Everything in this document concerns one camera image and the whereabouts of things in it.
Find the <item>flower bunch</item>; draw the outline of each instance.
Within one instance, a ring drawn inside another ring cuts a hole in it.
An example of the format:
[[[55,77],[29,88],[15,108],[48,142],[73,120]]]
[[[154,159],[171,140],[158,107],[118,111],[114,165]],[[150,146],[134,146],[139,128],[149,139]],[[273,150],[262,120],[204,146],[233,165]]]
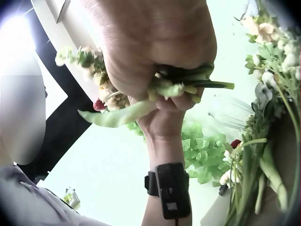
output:
[[[73,54],[72,48],[65,47],[57,53],[55,62],[58,66],[63,66],[66,62],[76,64],[82,71],[84,80],[92,80],[98,86],[99,96],[93,104],[96,111],[114,111],[129,106],[127,96],[118,93],[109,80],[102,52],[94,51],[87,46],[79,48],[76,54]]]
[[[186,92],[195,103],[199,103],[200,97],[196,95],[197,87],[234,89],[233,83],[209,79],[214,64],[192,70],[161,65],[148,87],[148,97],[129,106],[128,97],[115,89],[110,82],[101,52],[86,47],[79,48],[74,55],[72,49],[66,47],[58,51],[55,62],[58,66],[66,62],[76,64],[83,71],[85,80],[93,80],[99,86],[99,98],[93,106],[97,111],[105,109],[107,112],[92,113],[80,110],[78,112],[86,121],[104,127],[119,127],[147,115],[157,108],[155,101],[159,96],[168,99]]]
[[[293,29],[284,31],[261,0],[256,2],[258,16],[245,16],[240,22],[250,30],[249,42],[258,45],[257,53],[248,55],[245,65],[249,74],[259,80],[255,88],[257,99],[252,103],[254,113],[246,121],[242,142],[235,140],[233,150],[224,153],[224,161],[231,166],[221,178],[221,184],[231,188],[225,226],[245,225],[252,208],[259,214],[266,186],[277,194],[280,210],[288,209],[287,191],[273,160],[273,139],[266,139],[275,118],[281,117],[283,106],[293,121],[297,143],[300,142],[300,35]]]

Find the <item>glass vase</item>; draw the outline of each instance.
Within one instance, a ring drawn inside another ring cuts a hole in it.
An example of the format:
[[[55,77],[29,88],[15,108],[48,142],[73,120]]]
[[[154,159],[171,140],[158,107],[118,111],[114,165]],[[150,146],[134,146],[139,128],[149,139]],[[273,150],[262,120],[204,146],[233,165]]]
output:
[[[245,130],[246,121],[254,113],[245,102],[230,96],[214,95],[208,115],[223,126]]]

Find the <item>black wrist strap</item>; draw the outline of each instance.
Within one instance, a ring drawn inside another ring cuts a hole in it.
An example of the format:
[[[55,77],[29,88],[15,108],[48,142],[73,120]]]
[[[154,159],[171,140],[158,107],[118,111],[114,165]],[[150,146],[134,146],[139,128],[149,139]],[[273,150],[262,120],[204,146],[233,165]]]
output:
[[[189,188],[189,174],[185,172],[185,183],[187,184],[187,189]],[[144,177],[144,187],[147,190],[147,193],[152,196],[158,196],[158,186],[156,180],[155,172],[148,172],[148,175]]]

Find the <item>skin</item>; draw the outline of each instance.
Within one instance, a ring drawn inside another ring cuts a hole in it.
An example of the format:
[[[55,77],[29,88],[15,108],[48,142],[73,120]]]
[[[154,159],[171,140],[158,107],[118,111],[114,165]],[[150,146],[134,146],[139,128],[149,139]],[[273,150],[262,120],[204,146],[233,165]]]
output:
[[[144,99],[160,64],[193,69],[212,63],[216,37],[205,0],[78,0],[100,38],[112,84],[130,102]],[[201,97],[203,89],[198,90]],[[159,98],[157,110],[140,118],[150,156],[150,170],[160,164],[182,162],[181,128],[185,111],[194,103],[189,95]],[[161,200],[149,196],[143,226],[174,226],[165,220]],[[192,225],[192,216],[179,219]]]

